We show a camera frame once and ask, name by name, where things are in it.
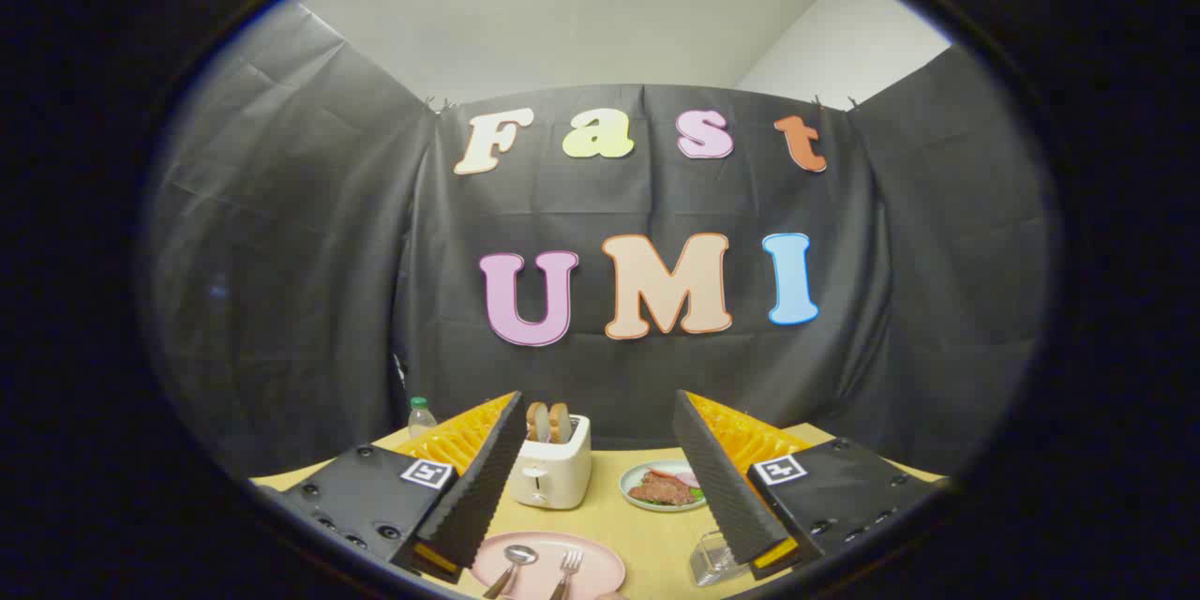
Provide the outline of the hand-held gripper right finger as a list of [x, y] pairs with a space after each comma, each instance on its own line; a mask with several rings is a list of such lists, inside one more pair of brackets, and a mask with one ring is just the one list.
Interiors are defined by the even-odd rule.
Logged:
[[806, 443], [679, 390], [672, 427], [734, 562], [757, 580], [830, 563], [947, 490], [845, 437]]

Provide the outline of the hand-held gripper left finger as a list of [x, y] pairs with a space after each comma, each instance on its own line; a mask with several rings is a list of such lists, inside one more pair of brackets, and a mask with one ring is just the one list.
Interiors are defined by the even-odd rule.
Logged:
[[475, 562], [524, 442], [514, 391], [394, 449], [364, 443], [292, 487], [258, 490], [346, 550], [455, 583]]

